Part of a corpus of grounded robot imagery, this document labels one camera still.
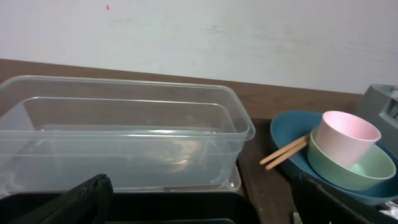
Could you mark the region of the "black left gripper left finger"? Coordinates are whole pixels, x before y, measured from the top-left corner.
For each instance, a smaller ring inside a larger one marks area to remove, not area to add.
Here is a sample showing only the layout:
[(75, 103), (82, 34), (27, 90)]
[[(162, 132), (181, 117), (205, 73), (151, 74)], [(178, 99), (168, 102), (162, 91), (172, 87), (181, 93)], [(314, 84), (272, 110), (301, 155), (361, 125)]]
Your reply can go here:
[(113, 202), (113, 186), (98, 174), (42, 205), (37, 194), (6, 197), (6, 223), (105, 223)]

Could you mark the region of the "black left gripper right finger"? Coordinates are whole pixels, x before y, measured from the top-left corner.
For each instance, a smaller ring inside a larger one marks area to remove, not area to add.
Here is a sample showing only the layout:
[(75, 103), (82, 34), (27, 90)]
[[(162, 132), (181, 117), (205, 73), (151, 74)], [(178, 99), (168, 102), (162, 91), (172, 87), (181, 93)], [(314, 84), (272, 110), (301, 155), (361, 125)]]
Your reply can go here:
[(397, 224), (395, 218), (306, 175), (292, 179), (291, 188), (303, 224)]

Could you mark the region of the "pink cup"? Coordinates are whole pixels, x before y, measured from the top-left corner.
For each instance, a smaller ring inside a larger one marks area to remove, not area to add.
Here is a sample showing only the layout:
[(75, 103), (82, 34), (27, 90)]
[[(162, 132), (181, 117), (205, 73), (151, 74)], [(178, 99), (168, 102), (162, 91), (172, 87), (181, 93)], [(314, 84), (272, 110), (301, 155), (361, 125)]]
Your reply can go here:
[(349, 169), (381, 137), (381, 132), (365, 119), (342, 111), (327, 111), (322, 114), (315, 142), (333, 161)]

